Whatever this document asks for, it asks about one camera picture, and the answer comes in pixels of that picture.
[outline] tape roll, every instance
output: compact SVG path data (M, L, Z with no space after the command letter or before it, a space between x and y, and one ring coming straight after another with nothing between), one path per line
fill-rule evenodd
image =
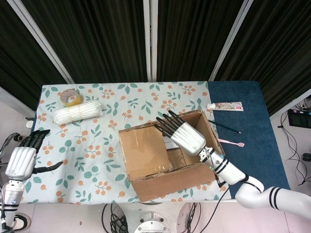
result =
M82 103L81 96L74 89L67 89L63 91L60 96L60 100L66 107Z

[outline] cardboard box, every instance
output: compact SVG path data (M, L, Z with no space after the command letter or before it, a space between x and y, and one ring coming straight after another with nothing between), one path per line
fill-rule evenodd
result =
M179 115L199 131L207 146L224 154L202 110ZM163 135L153 125L157 121L119 131L124 162L140 201L148 201L194 187L215 179L199 156L190 156L180 148L166 150Z

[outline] toothbrush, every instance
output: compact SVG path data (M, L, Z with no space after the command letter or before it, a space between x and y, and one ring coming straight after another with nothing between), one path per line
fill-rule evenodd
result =
M233 145L237 145L237 146L239 146L239 147L244 147L244 146L245 146L245 144L244 144L243 142L234 143L234 142L229 142L229 141L227 141L227 140L223 140L223 139L219 139L219 138L218 138L218 141L219 141L219 142L224 142L224 143L233 144Z

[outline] robotic arm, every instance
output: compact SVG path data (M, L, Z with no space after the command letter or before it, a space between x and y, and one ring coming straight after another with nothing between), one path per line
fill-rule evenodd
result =
M15 214L25 186L23 181L30 178L31 174L37 174L47 171L53 171L63 162L59 162L50 167L34 168L36 154L38 153L43 139L50 130L34 131L26 137L19 147L16 147L11 155L5 174L9 178L1 190L1 226L0 233L13 233L12 225L14 223Z
M169 137L189 155L200 156L200 161L208 165L215 175L218 186L225 183L242 185L235 195L238 203L246 208L260 208L271 206L274 209L293 213L311 220L311 197L291 190L270 187L264 191L263 184L244 172L240 171L215 149L206 146L205 138L190 124L186 123L174 112L169 111L173 118L163 116L169 123L156 118L162 126L155 125L164 135Z

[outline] orange berry pattern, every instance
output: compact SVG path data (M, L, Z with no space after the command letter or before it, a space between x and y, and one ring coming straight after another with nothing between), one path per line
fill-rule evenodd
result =
M53 124L53 112L64 108L59 98L66 89L77 91L84 102L98 100L103 116L60 126ZM127 178L119 130L152 122L168 110L183 114L202 109L213 120L213 112L207 111L208 103L211 101L205 81L43 86L35 130L51 132L36 156L36 167L63 163L55 171L32 175L25 182L23 202L82 205L139 201ZM219 188L217 183L210 182L154 201L217 200L227 187Z

